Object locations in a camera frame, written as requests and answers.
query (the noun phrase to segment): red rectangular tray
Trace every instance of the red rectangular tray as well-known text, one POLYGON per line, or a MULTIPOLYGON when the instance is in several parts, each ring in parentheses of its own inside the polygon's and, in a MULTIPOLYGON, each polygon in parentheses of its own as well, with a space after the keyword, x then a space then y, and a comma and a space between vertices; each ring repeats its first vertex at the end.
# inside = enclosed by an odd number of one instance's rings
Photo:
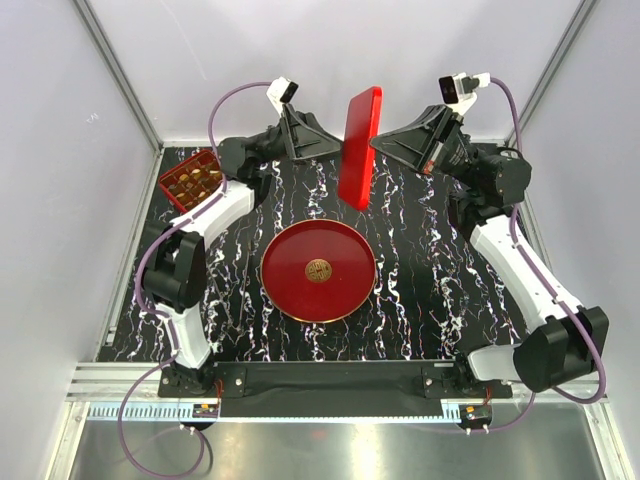
POLYGON ((369 145, 378 134, 382 88, 371 87, 349 102, 342 147, 338 196, 356 210, 369 205, 376 152, 369 145))
POLYGON ((202 150, 158 179, 160 189, 182 213, 206 200, 222 183, 220 163, 210 150, 202 150))

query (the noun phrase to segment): white wall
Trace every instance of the white wall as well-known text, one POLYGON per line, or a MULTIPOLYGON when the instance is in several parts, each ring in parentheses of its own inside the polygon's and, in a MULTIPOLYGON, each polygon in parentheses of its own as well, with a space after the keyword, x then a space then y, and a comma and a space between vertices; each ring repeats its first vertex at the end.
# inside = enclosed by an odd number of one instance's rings
POLYGON ((68 0, 0 7, 0 478, 43 478, 152 152, 68 0))
POLYGON ((611 321, 609 394, 640 473, 640 5, 600 2, 525 132, 555 273, 611 321))
MULTIPOLYGON (((490 71, 522 103, 579 0, 91 0, 118 58, 164 140, 207 138, 226 91, 285 75, 294 104, 342 135, 349 99, 384 89, 381 130, 440 103, 443 75, 490 71)), ((221 111, 221 137, 276 120, 262 91, 221 111)), ((467 132, 504 138, 509 113, 490 89, 467 132)))

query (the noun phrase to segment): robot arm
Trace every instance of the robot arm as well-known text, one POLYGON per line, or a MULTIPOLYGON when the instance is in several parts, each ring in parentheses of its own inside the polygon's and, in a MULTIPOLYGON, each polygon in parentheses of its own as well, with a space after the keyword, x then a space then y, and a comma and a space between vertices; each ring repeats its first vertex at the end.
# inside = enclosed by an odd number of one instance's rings
POLYGON ((227 138, 218 146, 226 191, 175 218, 170 225, 150 225, 146 234, 155 240, 171 226, 185 224, 160 244, 143 273, 143 288, 153 295, 158 310, 169 314, 180 344, 175 369, 195 389, 211 383, 204 368, 211 349, 202 328, 200 301, 207 278, 205 252, 213 240, 236 220, 249 214, 269 193, 271 176, 261 165, 289 158, 335 158, 342 142, 322 129, 312 113, 297 112, 289 103, 297 85, 275 80, 267 96, 280 115, 277 126, 253 137, 227 138))
POLYGON ((449 221, 498 272, 516 300, 530 335, 522 344, 488 346, 471 352, 467 377, 471 383, 522 381, 541 392, 589 374, 595 362, 561 303, 576 314, 601 354, 609 321, 599 308, 585 309, 553 277, 516 226, 510 232, 514 205, 524 200, 531 166, 521 153, 505 148, 488 154, 461 132, 462 114, 475 102, 474 90, 486 86, 488 74, 440 79, 445 103, 427 107, 404 128, 379 135, 371 146, 419 173, 450 175, 466 189, 449 196, 449 221), (543 288, 533 269, 557 292, 543 288))

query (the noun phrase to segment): red tray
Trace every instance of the red tray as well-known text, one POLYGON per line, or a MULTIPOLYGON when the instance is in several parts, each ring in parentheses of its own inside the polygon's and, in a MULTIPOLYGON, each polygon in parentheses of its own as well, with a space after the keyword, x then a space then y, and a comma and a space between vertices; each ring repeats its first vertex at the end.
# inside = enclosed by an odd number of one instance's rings
POLYGON ((158 179, 160 189, 182 213, 200 205, 222 183, 220 163, 209 150, 202 150, 158 179))
POLYGON ((326 323, 366 301, 376 265, 371 247, 353 228, 333 220, 306 220, 275 236, 260 275, 280 311, 298 321, 326 323))
POLYGON ((349 102, 342 146, 338 196, 356 210, 369 205, 376 151, 369 145, 378 134, 382 88, 371 87, 349 102))

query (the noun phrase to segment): black marble surface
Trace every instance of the black marble surface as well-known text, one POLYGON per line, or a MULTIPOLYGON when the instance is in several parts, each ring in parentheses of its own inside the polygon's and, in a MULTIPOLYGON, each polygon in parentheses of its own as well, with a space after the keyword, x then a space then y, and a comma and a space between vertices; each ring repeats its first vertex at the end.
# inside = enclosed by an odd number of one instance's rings
MULTIPOLYGON (((160 173, 196 151, 167 149, 160 173)), ((458 188, 454 182, 418 176, 379 158, 370 206, 360 213, 337 198, 337 167, 336 162, 272 164, 269 198, 212 245, 202 309, 216 359, 433 359, 521 338, 524 321, 504 284, 448 223, 446 198, 458 188), (260 259, 271 239, 309 218, 354 227, 377 259, 377 284, 365 304, 326 325, 298 323, 280 313, 259 280, 260 259)), ((177 215, 156 188, 147 221, 177 215)), ((138 259, 147 247, 138 247, 138 259)), ((132 274, 113 345, 103 347, 98 360, 157 361, 168 355, 161 323, 141 317, 135 305, 132 274)))

